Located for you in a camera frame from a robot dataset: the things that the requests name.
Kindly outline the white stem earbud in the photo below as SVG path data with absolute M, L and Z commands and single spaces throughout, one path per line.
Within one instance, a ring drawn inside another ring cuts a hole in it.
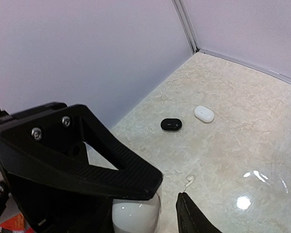
M 186 189 L 195 182 L 195 176 L 194 175 L 189 175 L 189 176 L 186 177 L 186 180 L 187 180 L 187 182 L 186 182 L 186 184 L 184 186 L 185 187 L 184 191 L 186 191 Z

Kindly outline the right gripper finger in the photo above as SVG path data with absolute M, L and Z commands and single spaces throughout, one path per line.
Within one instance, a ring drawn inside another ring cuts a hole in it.
M 178 193 L 176 211 L 179 233 L 222 233 L 185 192 Z

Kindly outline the black charging case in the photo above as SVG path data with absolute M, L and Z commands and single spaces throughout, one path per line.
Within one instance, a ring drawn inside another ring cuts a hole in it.
M 166 132 L 178 132 L 182 128 L 182 121 L 178 118 L 165 118 L 161 121 L 161 129 Z

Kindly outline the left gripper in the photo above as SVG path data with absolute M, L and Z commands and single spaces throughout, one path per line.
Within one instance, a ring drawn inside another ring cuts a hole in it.
M 112 201 L 68 191 L 62 169 L 86 165 L 86 136 L 105 126 L 84 105 L 0 112 L 0 172 L 37 233 L 109 233 Z

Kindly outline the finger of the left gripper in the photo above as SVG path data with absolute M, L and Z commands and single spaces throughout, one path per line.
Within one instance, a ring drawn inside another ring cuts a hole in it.
M 163 175 L 82 104 L 51 102 L 0 117 L 0 171 L 89 196 L 149 200 Z

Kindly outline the white oval charging case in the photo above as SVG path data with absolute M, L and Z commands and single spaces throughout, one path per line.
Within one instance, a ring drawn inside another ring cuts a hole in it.
M 195 107 L 194 116 L 205 123 L 211 123 L 214 120 L 214 112 L 202 105 Z

